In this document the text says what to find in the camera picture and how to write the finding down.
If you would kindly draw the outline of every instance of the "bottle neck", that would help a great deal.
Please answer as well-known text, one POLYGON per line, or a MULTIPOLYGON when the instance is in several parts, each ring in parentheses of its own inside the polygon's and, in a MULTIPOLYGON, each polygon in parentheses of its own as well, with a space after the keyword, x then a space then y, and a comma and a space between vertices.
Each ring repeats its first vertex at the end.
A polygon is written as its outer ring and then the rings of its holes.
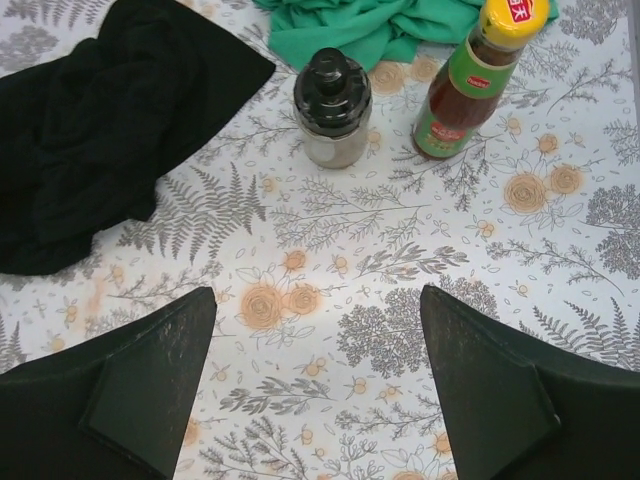
POLYGON ((469 33, 468 41, 475 56, 494 67, 511 65, 517 62, 522 54, 522 48, 509 49, 489 42, 479 24, 469 33))

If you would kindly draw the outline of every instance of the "condiment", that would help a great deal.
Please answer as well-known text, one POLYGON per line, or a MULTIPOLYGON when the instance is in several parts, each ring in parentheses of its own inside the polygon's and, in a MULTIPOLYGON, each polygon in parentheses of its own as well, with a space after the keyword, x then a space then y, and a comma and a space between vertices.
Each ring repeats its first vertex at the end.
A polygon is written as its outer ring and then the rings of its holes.
POLYGON ((362 67, 340 50, 323 48, 294 87, 295 115, 304 151, 325 168, 354 164, 367 145, 371 85, 362 67))
POLYGON ((464 150, 495 111, 526 44, 544 27, 549 0, 487 0, 476 27, 437 73, 413 143, 426 158, 464 150))

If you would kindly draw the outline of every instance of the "pepper shaker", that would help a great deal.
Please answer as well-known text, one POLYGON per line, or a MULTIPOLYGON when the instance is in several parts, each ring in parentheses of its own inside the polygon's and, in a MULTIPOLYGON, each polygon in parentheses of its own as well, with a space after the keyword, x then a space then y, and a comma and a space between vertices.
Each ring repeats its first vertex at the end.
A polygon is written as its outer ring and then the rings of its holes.
POLYGON ((295 117, 307 156, 324 168, 346 168, 364 153, 371 84, 363 68, 335 48, 323 48, 298 75, 295 117))

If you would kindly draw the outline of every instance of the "bottle cap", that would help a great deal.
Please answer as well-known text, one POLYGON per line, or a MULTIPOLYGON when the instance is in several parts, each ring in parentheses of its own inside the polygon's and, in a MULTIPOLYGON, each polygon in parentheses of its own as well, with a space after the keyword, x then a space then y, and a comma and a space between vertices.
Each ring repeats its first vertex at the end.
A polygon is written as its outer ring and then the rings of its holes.
POLYGON ((485 38, 498 47, 524 47, 549 18, 549 0, 486 0, 479 24, 485 38))
POLYGON ((294 87, 302 124, 313 133, 341 137, 354 131, 371 102, 371 85, 362 67, 340 50, 318 50, 294 87))

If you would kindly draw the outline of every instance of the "floral tablecloth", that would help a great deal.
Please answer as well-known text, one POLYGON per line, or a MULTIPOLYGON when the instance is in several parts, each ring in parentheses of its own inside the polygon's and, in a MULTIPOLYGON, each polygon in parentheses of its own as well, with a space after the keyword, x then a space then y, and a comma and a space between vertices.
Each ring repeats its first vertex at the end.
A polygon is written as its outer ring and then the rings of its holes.
MULTIPOLYGON (((249 0, 187 4, 272 58, 268 17, 249 0)), ((337 172, 304 157, 295 72, 278 63, 227 128, 159 182, 152 222, 100 234, 93 256, 53 277, 0 276, 0 372, 209 285, 216 335, 176 478, 455 479, 418 319, 425 283, 640 370, 626 5, 562 1, 497 113, 446 163, 416 156, 409 132, 450 48, 370 73, 368 148, 337 172)), ((108 6, 0 0, 0 74, 70 52, 108 6)))

